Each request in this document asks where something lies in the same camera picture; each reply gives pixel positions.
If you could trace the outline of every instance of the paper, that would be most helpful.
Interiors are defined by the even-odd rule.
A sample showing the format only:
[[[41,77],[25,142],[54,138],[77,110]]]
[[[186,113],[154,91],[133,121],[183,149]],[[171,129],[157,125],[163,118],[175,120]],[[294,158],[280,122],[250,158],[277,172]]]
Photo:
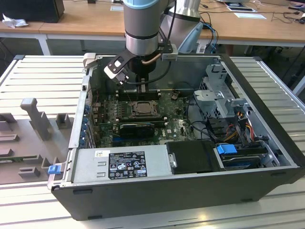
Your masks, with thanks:
[[[124,11],[123,6],[111,6],[110,8],[111,11]]]
[[[234,13],[239,18],[267,19],[262,14],[257,13]]]
[[[26,23],[26,21],[24,19],[13,19],[13,18],[8,18],[6,17],[4,14],[3,15],[3,20],[2,22],[11,28],[15,28],[15,27],[21,27],[21,26],[27,26],[29,24]]]

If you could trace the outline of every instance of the monitor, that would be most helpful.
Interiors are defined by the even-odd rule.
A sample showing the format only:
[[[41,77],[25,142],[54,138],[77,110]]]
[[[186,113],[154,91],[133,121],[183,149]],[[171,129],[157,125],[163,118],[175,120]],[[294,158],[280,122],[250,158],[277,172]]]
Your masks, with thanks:
[[[295,2],[299,2],[299,3],[304,3],[305,4],[305,0],[293,0]]]

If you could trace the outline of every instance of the robotic arm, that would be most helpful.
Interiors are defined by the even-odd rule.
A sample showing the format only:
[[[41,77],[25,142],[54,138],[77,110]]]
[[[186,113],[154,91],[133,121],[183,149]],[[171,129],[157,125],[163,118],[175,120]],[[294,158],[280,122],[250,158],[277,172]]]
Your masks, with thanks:
[[[124,0],[126,50],[108,63],[105,73],[120,84],[151,83],[148,74],[155,69],[157,59],[173,52],[172,45],[183,53],[193,50],[203,27],[199,5],[200,0]],[[166,15],[160,25],[164,12]],[[129,82],[127,69],[135,73],[134,83]]]

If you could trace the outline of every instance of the power supply label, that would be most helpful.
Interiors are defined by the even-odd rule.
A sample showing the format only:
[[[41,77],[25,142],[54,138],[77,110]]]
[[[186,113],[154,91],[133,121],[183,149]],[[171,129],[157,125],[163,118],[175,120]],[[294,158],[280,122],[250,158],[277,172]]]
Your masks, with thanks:
[[[147,177],[144,151],[109,154],[108,164],[111,180]]]

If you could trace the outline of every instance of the white tissue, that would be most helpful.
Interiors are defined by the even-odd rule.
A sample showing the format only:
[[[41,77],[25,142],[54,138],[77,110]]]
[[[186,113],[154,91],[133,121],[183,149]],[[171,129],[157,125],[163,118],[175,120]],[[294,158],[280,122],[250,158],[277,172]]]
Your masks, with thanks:
[[[3,20],[2,22],[8,26],[8,27],[12,27],[13,29],[15,27],[21,27],[21,26],[27,26],[29,24],[26,23],[26,21],[24,19],[12,19],[12,18],[8,18],[6,17],[4,14],[3,15]]]

